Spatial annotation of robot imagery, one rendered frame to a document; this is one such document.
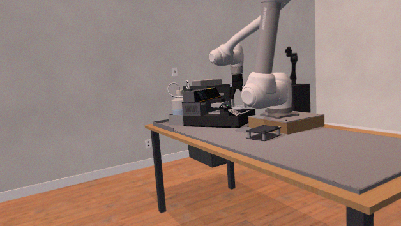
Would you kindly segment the white plastic bottle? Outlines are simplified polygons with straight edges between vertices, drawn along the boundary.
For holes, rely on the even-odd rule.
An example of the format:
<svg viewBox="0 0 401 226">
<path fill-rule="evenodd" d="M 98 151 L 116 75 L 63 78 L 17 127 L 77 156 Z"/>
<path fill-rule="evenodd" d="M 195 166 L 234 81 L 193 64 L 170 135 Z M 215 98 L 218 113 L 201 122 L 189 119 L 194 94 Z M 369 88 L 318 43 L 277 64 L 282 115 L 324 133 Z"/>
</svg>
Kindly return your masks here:
<svg viewBox="0 0 401 226">
<path fill-rule="evenodd" d="M 177 96 L 183 96 L 183 90 L 176 90 Z M 182 98 L 175 98 L 172 100 L 172 114 L 173 115 L 183 115 L 183 108 L 182 108 Z"/>
</svg>

